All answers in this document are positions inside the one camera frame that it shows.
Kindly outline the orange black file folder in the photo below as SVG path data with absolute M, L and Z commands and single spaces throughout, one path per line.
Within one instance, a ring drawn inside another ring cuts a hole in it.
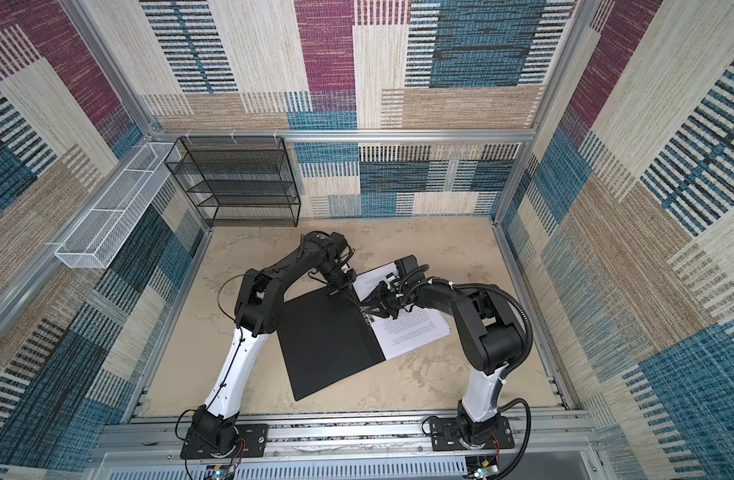
M 286 302 L 276 333 L 296 401 L 386 360 L 348 294 L 320 288 Z

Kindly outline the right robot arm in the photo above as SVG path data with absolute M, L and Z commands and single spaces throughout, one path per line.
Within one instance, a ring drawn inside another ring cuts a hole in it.
M 427 270 L 413 255 L 373 270 L 355 286 L 359 308 L 369 317 L 393 320 L 413 309 L 451 316 L 471 367 L 456 414 L 460 445 L 511 447 L 502 413 L 516 403 L 499 401 L 507 377 L 532 350 L 531 320 L 518 300 L 494 284 L 455 283 L 428 277 Z

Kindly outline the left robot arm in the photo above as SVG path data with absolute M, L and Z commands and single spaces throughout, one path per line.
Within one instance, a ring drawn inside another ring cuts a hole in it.
M 190 426 L 180 438 L 182 459 L 226 458 L 239 452 L 235 422 L 244 389 L 262 347 L 282 321 L 286 291 L 305 274 L 316 272 L 323 277 L 326 293 L 345 292 L 356 279 L 348 265 L 352 255 L 342 234 L 311 231 L 275 264 L 240 276 L 231 346 L 214 387 L 193 410 Z

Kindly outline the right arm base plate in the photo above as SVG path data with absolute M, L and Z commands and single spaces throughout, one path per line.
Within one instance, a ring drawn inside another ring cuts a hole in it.
M 502 415 L 496 415 L 480 423 L 470 423 L 462 418 L 429 416 L 421 422 L 421 431 L 431 439 L 434 451 L 515 447 L 509 420 Z

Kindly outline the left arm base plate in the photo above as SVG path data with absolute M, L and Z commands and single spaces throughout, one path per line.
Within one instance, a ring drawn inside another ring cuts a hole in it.
M 190 428 L 181 448 L 181 460 L 238 460 L 264 455 L 269 426 L 234 424 L 231 426 Z

